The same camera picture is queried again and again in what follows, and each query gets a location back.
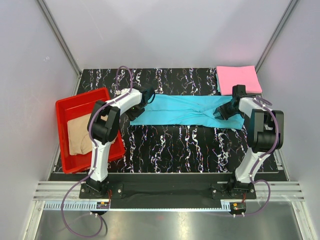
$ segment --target pink cloth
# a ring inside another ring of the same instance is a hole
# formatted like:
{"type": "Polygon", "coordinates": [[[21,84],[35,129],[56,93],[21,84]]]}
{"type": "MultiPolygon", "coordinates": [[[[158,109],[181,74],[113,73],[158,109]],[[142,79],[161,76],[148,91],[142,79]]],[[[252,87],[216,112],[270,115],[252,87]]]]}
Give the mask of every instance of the pink cloth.
{"type": "Polygon", "coordinates": [[[217,66],[221,95],[232,95],[232,87],[245,85],[247,94],[261,94],[262,89],[258,81],[255,66],[217,66]]]}

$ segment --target beige cloth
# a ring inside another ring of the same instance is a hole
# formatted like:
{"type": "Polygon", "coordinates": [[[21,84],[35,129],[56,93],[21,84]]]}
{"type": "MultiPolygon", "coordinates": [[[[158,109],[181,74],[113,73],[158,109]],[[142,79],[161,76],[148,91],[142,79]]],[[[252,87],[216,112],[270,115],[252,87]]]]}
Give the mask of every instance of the beige cloth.
{"type": "Polygon", "coordinates": [[[92,151],[92,142],[87,130],[90,115],[87,114],[67,122],[70,155],[84,155],[92,151]]]}

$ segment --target white wall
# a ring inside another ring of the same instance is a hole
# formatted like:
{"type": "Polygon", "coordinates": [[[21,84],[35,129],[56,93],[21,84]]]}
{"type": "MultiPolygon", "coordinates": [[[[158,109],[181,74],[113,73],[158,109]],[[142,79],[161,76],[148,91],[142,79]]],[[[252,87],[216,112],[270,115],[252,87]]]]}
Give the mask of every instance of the white wall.
{"type": "Polygon", "coordinates": [[[76,75],[35,0],[0,1],[0,239],[21,239],[58,143],[55,102],[76,75]]]}
{"type": "Polygon", "coordinates": [[[255,65],[290,0],[45,0],[80,68],[255,65]]]}
{"type": "Polygon", "coordinates": [[[320,236],[320,1],[300,1],[258,72],[265,97],[284,111],[283,154],[320,236]]]}

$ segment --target red plastic bin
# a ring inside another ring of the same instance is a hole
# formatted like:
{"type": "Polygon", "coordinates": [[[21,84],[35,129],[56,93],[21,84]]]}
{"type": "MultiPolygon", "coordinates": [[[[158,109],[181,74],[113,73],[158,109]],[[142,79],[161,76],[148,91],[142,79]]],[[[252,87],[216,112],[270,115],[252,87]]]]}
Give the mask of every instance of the red plastic bin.
{"type": "MultiPolygon", "coordinates": [[[[91,166],[92,151],[82,155],[69,154],[69,138],[67,122],[90,114],[94,109],[96,101],[110,100],[108,89],[105,87],[85,92],[79,95],[71,96],[58,100],[55,103],[56,119],[58,124],[58,133],[60,141],[60,152],[62,161],[62,170],[66,174],[78,173],[87,170],[91,166]]],[[[108,161],[112,162],[122,158],[125,155],[125,148],[122,142],[120,131],[117,134],[115,143],[110,146],[108,161]]]]}

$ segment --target blue cloth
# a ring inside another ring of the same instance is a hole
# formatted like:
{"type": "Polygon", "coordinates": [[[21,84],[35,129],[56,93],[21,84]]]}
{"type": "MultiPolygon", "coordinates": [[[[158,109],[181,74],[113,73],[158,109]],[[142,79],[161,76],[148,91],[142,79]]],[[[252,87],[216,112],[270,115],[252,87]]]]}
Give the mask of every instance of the blue cloth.
{"type": "Polygon", "coordinates": [[[171,96],[156,94],[152,103],[131,125],[202,125],[211,128],[241,129],[244,119],[236,114],[228,120],[216,119],[216,108],[231,96],[171,96]]]}

